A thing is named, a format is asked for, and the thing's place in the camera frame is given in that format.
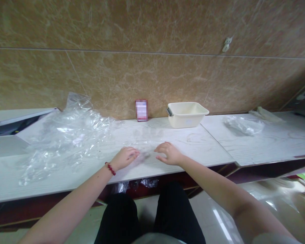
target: white plastic basket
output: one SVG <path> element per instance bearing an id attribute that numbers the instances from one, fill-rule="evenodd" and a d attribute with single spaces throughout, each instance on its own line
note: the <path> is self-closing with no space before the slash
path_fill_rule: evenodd
<path id="1" fill-rule="evenodd" d="M 169 103 L 167 112 L 173 128 L 196 127 L 209 114 L 209 110 L 196 102 Z"/>

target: crumpled plastic sheet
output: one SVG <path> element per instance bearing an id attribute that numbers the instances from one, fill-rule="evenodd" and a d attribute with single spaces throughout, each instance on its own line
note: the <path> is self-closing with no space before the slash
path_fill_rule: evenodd
<path id="1" fill-rule="evenodd" d="M 223 121 L 228 127 L 234 128 L 247 136 L 254 136 L 260 133 L 265 126 L 265 123 L 261 120 L 237 116 L 226 116 Z"/>
<path id="2" fill-rule="evenodd" d="M 144 185 L 145 187 L 154 188 L 154 187 L 157 187 L 157 185 L 158 185 L 158 179 L 154 178 L 154 177 L 145 178 L 145 179 L 142 179 L 140 183 L 142 185 Z"/>
<path id="3" fill-rule="evenodd" d="M 126 190 L 130 189 L 129 181 L 122 181 L 117 183 L 113 188 L 113 194 L 125 193 Z"/>
<path id="4" fill-rule="evenodd" d="M 138 190 L 139 185 L 140 185 L 140 180 L 135 180 L 130 182 L 130 188 L 135 191 Z"/>
<path id="5" fill-rule="evenodd" d="M 144 163 L 149 157 L 155 154 L 154 150 L 159 144 L 163 142 L 164 141 L 162 140 L 149 140 L 147 138 L 135 138 L 135 140 L 131 142 L 125 141 L 123 143 L 123 146 L 134 147 L 140 151 L 138 158 L 136 158 L 135 161 L 133 161 L 129 166 L 127 166 L 127 169 L 130 170 Z"/>
<path id="6" fill-rule="evenodd" d="M 90 98 L 69 93 L 63 112 L 49 114 L 39 135 L 30 138 L 29 158 L 19 162 L 25 169 L 19 185 L 47 178 L 55 170 L 76 169 L 86 159 L 99 157 L 99 144 L 111 141 L 120 121 L 106 118 L 92 108 Z"/>

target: marble wall tile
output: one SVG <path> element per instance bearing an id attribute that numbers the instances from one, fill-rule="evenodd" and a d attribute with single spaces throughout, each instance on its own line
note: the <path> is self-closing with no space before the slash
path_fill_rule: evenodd
<path id="1" fill-rule="evenodd" d="M 305 58 L 305 0 L 258 1 L 229 53 L 247 56 Z"/>
<path id="2" fill-rule="evenodd" d="M 136 99 L 148 100 L 149 117 L 187 101 L 211 113 L 276 110 L 305 84 L 305 60 L 68 53 L 94 107 L 118 119 L 135 118 Z"/>
<path id="3" fill-rule="evenodd" d="M 304 107 L 304 105 L 305 105 L 305 86 L 303 86 L 299 91 L 297 91 L 296 94 L 284 105 L 282 109 L 291 110 L 296 107 L 301 109 L 301 107 Z"/>
<path id="4" fill-rule="evenodd" d="M 305 57 L 305 0 L 0 1 L 0 46 Z"/>
<path id="5" fill-rule="evenodd" d="M 0 50 L 0 110 L 59 107 L 85 93 L 65 51 Z"/>

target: black pants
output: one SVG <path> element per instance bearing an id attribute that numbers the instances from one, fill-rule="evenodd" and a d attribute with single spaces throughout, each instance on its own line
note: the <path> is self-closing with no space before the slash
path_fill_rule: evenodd
<path id="1" fill-rule="evenodd" d="M 169 183 L 160 193 L 154 232 L 167 234 L 187 244 L 206 243 L 189 199 L 177 182 Z M 103 214 L 95 244 L 129 244 L 140 236 L 135 202 L 123 193 L 113 195 Z"/>

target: red bead bracelet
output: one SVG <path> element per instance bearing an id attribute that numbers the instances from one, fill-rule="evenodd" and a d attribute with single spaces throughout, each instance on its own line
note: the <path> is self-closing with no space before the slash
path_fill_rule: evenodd
<path id="1" fill-rule="evenodd" d="M 112 174 L 116 175 L 115 171 L 112 169 L 112 166 L 108 162 L 105 162 L 105 164 L 107 164 L 107 167 L 112 172 Z"/>

